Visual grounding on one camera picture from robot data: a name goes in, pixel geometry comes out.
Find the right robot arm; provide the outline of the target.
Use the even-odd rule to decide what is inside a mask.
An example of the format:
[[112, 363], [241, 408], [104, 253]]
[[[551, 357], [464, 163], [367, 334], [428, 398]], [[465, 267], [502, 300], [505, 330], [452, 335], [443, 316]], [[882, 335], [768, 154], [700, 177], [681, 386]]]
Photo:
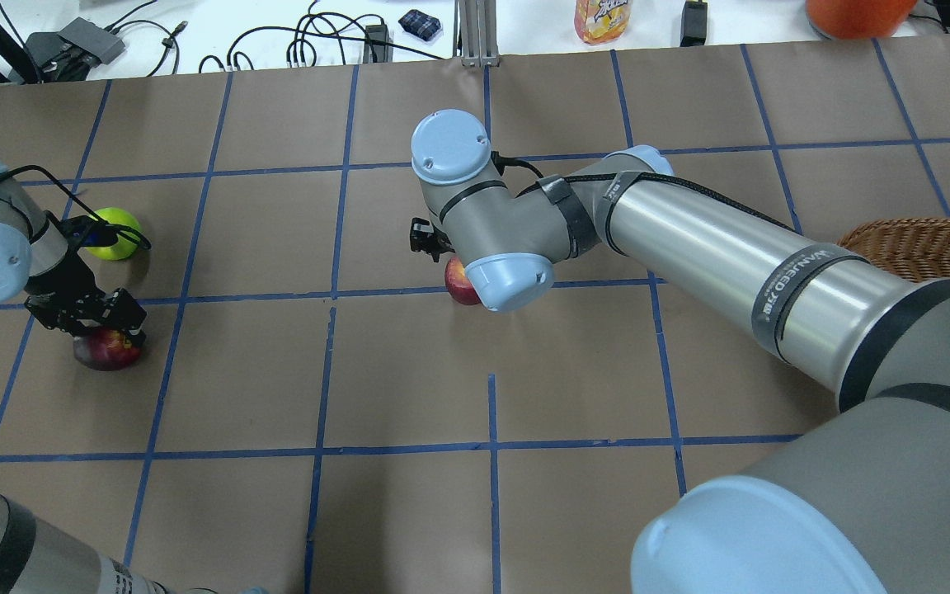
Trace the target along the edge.
[[833, 392], [839, 414], [641, 531], [634, 593], [950, 593], [950, 279], [915, 283], [680, 179], [652, 147], [512, 196], [485, 125], [412, 132], [430, 218], [482, 304], [538, 299], [596, 244], [637, 260]]

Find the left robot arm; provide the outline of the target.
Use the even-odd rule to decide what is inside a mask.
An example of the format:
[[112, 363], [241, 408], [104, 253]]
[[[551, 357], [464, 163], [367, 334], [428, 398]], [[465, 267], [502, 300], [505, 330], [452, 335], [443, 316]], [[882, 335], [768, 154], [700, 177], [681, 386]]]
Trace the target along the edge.
[[[147, 249], [147, 238], [137, 225], [110, 222], [94, 210], [71, 219], [42, 210], [16, 179], [23, 172], [0, 161], [0, 304], [26, 293], [31, 317], [71, 336], [82, 354], [108, 332], [142, 347], [146, 311], [122, 287], [99, 289], [79, 249], [122, 242]], [[0, 493], [0, 593], [169, 591]]]

